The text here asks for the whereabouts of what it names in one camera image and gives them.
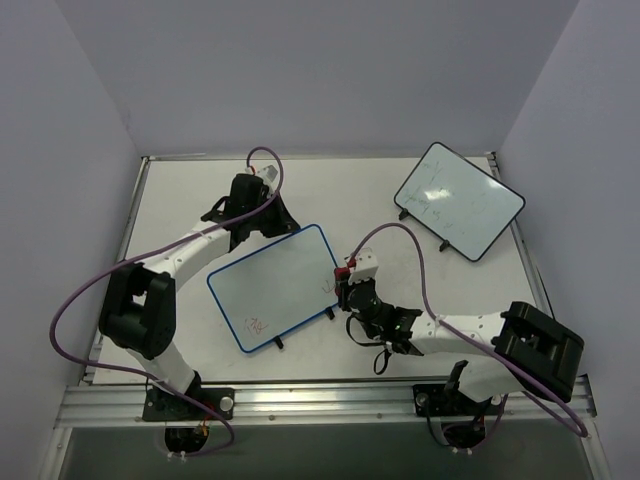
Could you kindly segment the blue framed whiteboard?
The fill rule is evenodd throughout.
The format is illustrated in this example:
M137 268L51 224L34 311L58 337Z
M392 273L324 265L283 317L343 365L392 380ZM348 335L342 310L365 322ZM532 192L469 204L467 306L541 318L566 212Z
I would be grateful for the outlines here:
M252 354L337 305L338 263L310 224L211 272L207 286L239 349Z

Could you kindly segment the red bone-shaped eraser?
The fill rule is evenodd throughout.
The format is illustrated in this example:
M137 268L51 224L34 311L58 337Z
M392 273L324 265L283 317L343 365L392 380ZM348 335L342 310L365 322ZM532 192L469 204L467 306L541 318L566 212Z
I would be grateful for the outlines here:
M349 267L338 267L334 270L334 278L336 281L343 281L349 279L351 275L351 269Z

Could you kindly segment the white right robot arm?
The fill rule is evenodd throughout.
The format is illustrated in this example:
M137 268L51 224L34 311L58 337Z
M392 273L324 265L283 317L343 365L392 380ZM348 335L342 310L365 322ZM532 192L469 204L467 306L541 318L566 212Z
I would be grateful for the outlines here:
M584 340L529 303L433 319L420 309L382 301L373 279L353 284L338 279L335 293L338 306L361 325L372 346L416 357L453 355L454 381L443 391L455 412L520 391L547 401L571 400Z

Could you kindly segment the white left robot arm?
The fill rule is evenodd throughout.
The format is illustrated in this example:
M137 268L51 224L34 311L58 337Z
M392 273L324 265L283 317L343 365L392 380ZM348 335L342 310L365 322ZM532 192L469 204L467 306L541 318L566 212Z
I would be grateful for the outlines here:
M202 405L201 379L173 342L177 293L212 261L254 232L274 238L300 229L275 192L277 169L248 167L187 233L193 240L111 274L99 318L100 333L162 382L165 405L179 419Z

